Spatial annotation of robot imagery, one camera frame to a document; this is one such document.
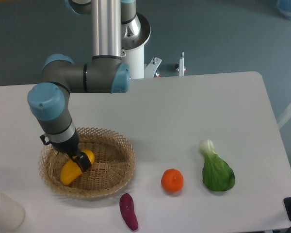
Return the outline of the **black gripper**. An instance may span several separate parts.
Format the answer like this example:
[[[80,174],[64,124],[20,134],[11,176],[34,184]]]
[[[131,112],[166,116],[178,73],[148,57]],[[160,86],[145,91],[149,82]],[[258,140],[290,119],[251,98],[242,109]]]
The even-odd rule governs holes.
[[[47,145],[52,145],[53,148],[61,153],[66,153],[69,157],[68,163],[77,165],[82,172],[85,172],[92,165],[88,155],[79,149],[79,136],[77,132],[74,132],[72,136],[68,139],[62,139],[60,142],[53,142],[49,138],[46,141],[46,134],[40,136],[42,143]]]

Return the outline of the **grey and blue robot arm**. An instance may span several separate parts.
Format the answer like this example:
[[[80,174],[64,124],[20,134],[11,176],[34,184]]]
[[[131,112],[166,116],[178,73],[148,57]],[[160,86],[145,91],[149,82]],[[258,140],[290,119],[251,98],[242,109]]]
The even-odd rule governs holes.
[[[92,17],[93,56],[90,64],[76,65],[71,58],[54,54],[42,70],[43,81],[29,91],[27,101],[44,134],[41,140],[65,153],[81,169],[91,167],[79,149],[79,136],[68,110],[71,93],[125,93],[129,66],[122,62],[121,26],[134,20],[133,0],[68,0],[77,14]]]

